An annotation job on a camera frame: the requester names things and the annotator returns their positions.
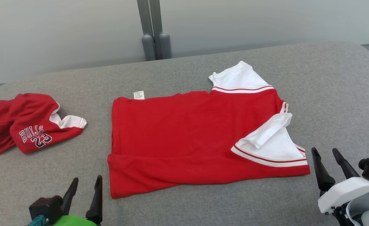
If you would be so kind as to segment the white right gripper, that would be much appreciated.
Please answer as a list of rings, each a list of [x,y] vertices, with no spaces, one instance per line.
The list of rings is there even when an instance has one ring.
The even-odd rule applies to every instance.
[[[326,191],[318,199],[320,212],[332,215],[340,226],[369,226],[369,180],[361,178],[339,150],[333,148],[334,158],[347,179],[335,185],[318,150],[312,148],[311,153],[318,188]]]

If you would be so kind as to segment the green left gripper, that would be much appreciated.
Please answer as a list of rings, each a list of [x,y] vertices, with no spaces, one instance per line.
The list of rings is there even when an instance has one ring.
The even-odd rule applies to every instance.
[[[68,190],[63,196],[63,202],[61,205],[62,216],[55,224],[53,224],[53,226],[97,226],[97,224],[101,224],[103,220],[102,176],[97,176],[94,185],[94,196],[90,205],[90,209],[86,212],[86,219],[76,215],[69,215],[70,206],[72,203],[72,199],[76,194],[78,182],[78,177],[74,177]]]

